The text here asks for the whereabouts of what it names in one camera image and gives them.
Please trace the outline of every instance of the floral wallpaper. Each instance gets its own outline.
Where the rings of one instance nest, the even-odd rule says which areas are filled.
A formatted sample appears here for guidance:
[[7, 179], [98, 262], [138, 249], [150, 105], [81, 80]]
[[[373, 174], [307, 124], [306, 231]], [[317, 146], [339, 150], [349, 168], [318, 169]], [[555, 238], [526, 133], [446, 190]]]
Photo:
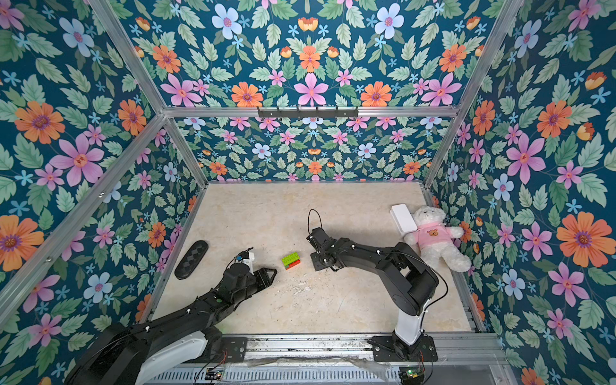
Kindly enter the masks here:
[[434, 184], [524, 385], [616, 382], [615, 11], [527, 1]]
[[0, 27], [1, 288], [152, 112], [85, 3], [2, 0]]
[[[0, 384], [61, 384], [98, 333], [143, 317], [200, 192], [165, 134], [139, 155], [4, 327]], [[0, 217], [3, 226], [18, 221]]]
[[[501, 5], [135, 1], [123, 23], [170, 106], [443, 106], [458, 103]], [[423, 177], [448, 122], [179, 120], [211, 180], [289, 181]]]

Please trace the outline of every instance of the teddy bear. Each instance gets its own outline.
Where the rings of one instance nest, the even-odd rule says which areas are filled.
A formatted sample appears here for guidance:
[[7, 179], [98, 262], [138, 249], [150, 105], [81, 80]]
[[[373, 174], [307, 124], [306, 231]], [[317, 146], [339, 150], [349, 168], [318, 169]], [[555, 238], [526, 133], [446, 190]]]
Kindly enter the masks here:
[[450, 269], [465, 272], [471, 268], [471, 260], [453, 244], [452, 238], [461, 238], [464, 230], [459, 226], [443, 225], [445, 211], [424, 206], [413, 213], [417, 231], [404, 236], [408, 245], [418, 244], [421, 258], [435, 268], [443, 257]]

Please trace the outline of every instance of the black cable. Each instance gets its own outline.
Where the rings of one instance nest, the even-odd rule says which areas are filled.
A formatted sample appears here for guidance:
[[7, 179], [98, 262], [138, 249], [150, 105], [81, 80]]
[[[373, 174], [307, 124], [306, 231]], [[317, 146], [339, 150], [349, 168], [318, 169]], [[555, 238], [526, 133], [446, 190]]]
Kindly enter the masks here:
[[315, 209], [310, 209], [310, 211], [308, 211], [308, 223], [306, 224], [306, 227], [308, 228], [308, 235], [310, 235], [310, 213], [314, 211], [315, 213], [317, 213], [318, 215], [318, 221], [321, 225], [321, 229], [323, 228], [323, 222], [321, 221], [321, 215], [318, 213], [317, 210]]

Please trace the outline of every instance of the black mounting plate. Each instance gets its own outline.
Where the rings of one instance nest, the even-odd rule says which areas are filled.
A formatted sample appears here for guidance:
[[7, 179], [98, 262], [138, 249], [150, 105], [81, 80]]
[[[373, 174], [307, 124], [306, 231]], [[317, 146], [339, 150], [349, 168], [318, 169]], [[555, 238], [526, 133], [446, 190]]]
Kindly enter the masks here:
[[407, 360], [401, 360], [396, 355], [392, 336], [374, 336], [370, 341], [373, 342], [372, 353], [375, 362], [420, 362], [422, 354], [424, 362], [436, 362], [439, 360], [436, 348], [434, 347], [434, 339], [426, 334], [419, 338], [415, 354]]

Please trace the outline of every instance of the marble floor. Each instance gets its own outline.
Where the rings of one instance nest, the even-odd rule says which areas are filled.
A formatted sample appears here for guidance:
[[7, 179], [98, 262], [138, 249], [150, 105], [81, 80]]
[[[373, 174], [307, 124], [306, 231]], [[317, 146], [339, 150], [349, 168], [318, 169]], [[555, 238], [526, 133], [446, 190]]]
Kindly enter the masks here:
[[[181, 256], [197, 240], [209, 251], [185, 279], [167, 282], [154, 318], [174, 312], [209, 291], [229, 261], [254, 247], [254, 268], [278, 269], [274, 284], [243, 302], [218, 324], [223, 333], [372, 333], [394, 329], [398, 308], [380, 278], [359, 269], [314, 271], [306, 240], [307, 215], [316, 209], [334, 238], [364, 245], [394, 246], [400, 234], [390, 207], [407, 204], [412, 212], [425, 204], [417, 183], [211, 184], [198, 209]], [[310, 217], [318, 226], [318, 217]], [[301, 263], [285, 270], [281, 258], [297, 251]], [[426, 316], [426, 331], [469, 331], [469, 323], [443, 261], [438, 271], [449, 294]], [[444, 293], [439, 285], [435, 298]]]

